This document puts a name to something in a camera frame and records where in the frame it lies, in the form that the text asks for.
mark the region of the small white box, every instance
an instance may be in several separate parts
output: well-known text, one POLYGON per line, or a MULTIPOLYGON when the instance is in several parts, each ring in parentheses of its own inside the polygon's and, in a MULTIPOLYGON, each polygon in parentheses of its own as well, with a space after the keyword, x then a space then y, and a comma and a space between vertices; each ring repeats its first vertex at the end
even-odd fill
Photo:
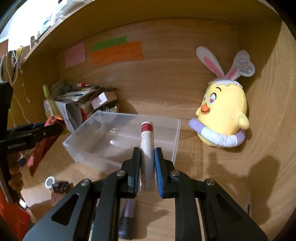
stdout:
POLYGON ((114 100, 117 100, 117 97, 113 91, 106 91, 100 94, 98 97, 91 101, 92 107, 95 109, 100 108, 101 106, 108 104, 114 100))

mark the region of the stuffed toy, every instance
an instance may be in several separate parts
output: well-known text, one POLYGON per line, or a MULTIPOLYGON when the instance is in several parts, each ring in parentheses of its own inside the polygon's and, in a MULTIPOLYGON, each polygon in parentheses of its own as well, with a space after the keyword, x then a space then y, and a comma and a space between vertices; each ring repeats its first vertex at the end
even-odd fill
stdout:
POLYGON ((236 79, 241 75, 252 76, 254 65, 247 51, 241 50, 225 75, 210 50, 199 46, 196 55, 217 78, 209 82, 201 106, 196 111, 198 118, 191 119, 189 126, 209 146, 236 147, 244 141, 245 130, 249 128, 246 95, 236 79))

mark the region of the screw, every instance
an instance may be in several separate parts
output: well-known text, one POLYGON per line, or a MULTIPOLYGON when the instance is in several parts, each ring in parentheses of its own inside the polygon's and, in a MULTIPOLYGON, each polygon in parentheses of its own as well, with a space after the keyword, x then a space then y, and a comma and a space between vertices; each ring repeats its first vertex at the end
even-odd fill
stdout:
POLYGON ((172 170, 170 173, 171 173, 172 176, 174 176, 174 177, 177 177, 177 176, 180 175, 180 172, 179 172, 178 170, 172 170))
POLYGON ((213 186, 215 184, 215 181, 211 178, 207 179, 205 182, 210 186, 213 186))
POLYGON ((80 184, 82 185, 82 186, 87 186, 88 184, 90 184, 91 183, 91 181, 89 180, 89 179, 83 179, 81 182, 80 182, 80 184))
POLYGON ((116 172, 116 176, 122 177, 124 176, 126 173, 123 170, 119 170, 116 172))

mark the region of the green sticky note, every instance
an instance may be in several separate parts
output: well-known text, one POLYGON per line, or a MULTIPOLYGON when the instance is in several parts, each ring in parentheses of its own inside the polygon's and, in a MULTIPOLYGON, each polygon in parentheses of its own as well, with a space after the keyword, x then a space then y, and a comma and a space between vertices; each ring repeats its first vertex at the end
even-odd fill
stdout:
POLYGON ((126 44, 126 43, 127 43, 126 36, 114 38, 114 39, 109 39, 109 40, 105 40, 102 42, 98 42, 95 45, 93 45, 92 51, 97 51, 100 49, 105 49, 105 48, 109 48, 109 47, 112 47, 115 45, 126 44))

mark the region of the small container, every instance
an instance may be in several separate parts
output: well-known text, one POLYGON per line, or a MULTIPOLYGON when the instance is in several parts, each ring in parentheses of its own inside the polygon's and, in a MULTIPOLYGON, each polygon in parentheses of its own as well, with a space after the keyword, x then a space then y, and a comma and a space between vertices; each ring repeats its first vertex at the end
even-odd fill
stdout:
POLYGON ((144 121, 153 123, 155 148, 175 163, 181 120, 162 116, 97 111, 63 145, 75 162, 110 174, 131 159, 134 147, 140 148, 144 121))

